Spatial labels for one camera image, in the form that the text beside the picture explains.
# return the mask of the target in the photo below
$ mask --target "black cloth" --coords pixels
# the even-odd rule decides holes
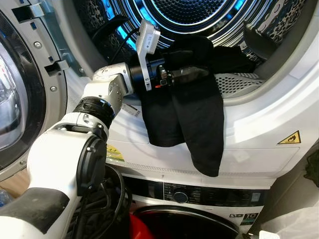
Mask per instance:
[[[215,47],[206,37],[186,36],[162,52],[164,67],[204,66],[210,75],[185,85],[138,92],[150,143],[186,142],[196,169],[218,176],[224,149],[223,99],[214,73],[252,72],[255,64],[239,47]]]

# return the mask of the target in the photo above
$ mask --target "screw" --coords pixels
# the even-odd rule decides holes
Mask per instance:
[[[38,49],[40,49],[42,47],[42,44],[38,41],[34,42],[34,46]]]
[[[56,88],[55,86],[51,86],[50,91],[55,92],[57,91],[58,88]]]

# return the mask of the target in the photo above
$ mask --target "stacked washer and dryer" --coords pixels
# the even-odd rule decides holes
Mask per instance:
[[[34,139],[73,110],[94,71],[143,18],[161,29],[161,48],[195,33],[214,45],[239,45],[258,66],[253,74],[216,75],[225,109],[216,178],[195,169],[185,144],[151,145],[139,99],[125,99],[106,161],[131,188],[132,211],[156,222],[153,230],[161,225],[157,233],[246,233],[276,178],[319,137],[316,0],[14,0],[0,10],[0,180],[25,167]],[[94,42],[94,32],[117,15],[130,20]],[[134,53],[135,40],[119,61]]]

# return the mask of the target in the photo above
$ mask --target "red object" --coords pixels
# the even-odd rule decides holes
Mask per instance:
[[[131,239],[155,239],[148,227],[136,216],[130,214]]]

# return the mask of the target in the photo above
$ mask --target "yellow sticker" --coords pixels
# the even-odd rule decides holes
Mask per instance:
[[[107,145],[107,148],[106,148],[106,157],[108,159],[124,162],[124,158],[121,152],[119,152],[114,146],[111,146],[109,144]]]
[[[301,143],[299,130],[289,135],[287,138],[280,141],[278,144],[292,144],[292,143]]]

